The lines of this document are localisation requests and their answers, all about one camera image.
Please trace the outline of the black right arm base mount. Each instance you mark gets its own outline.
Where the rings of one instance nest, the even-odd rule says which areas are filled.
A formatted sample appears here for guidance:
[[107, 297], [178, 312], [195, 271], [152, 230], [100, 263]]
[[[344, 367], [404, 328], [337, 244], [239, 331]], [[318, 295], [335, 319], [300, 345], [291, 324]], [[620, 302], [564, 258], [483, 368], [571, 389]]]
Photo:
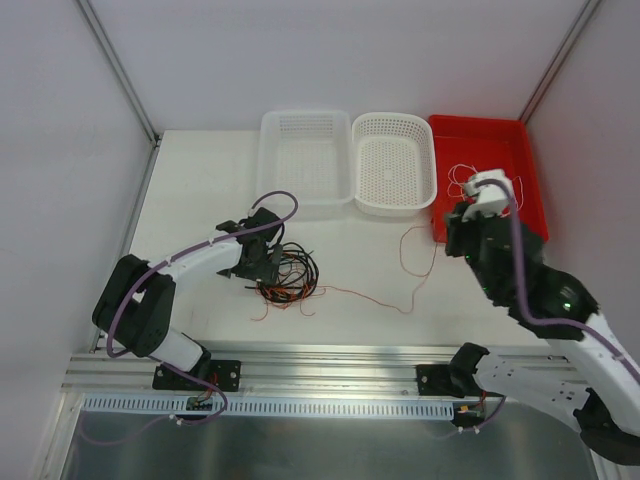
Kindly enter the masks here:
[[489, 354], [483, 346], [463, 344], [448, 364], [415, 366], [416, 384], [420, 396], [480, 397], [483, 389], [474, 380], [478, 363]]

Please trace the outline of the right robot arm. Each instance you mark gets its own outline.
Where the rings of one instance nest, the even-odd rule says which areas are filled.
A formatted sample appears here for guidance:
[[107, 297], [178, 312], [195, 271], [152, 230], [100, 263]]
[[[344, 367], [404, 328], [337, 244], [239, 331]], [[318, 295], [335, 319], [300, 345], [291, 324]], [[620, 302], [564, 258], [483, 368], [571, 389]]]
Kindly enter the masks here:
[[445, 224], [446, 254], [463, 258], [492, 305], [556, 349], [586, 382], [572, 387], [467, 342], [447, 367], [447, 393], [511, 397], [563, 422], [599, 456], [638, 465], [639, 367], [595, 298], [574, 276], [545, 264], [543, 240], [516, 218], [460, 202]]

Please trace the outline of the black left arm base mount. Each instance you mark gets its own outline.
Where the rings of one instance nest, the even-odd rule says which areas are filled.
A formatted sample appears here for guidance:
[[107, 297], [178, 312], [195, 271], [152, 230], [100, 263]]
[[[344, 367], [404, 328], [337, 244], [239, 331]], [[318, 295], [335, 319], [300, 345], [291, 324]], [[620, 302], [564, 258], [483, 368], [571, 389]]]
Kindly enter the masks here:
[[223, 392], [237, 392], [240, 386], [242, 362], [239, 360], [205, 359], [191, 371], [177, 373], [166, 365], [155, 369], [152, 389], [157, 391], [200, 391], [206, 387], [186, 375], [215, 385]]

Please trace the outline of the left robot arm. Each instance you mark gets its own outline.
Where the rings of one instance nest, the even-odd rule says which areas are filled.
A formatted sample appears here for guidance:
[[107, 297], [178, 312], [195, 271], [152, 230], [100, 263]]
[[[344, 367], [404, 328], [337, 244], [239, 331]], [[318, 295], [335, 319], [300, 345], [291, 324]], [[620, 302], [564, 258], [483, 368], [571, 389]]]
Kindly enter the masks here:
[[157, 271], [135, 255], [122, 257], [94, 307], [93, 324], [127, 352], [173, 366], [185, 387], [203, 387], [210, 377], [211, 354], [171, 326], [174, 300], [215, 275], [273, 282], [276, 264], [268, 250], [282, 227], [275, 213], [261, 207], [238, 222], [217, 225], [222, 241], [205, 241], [201, 249], [168, 259]]

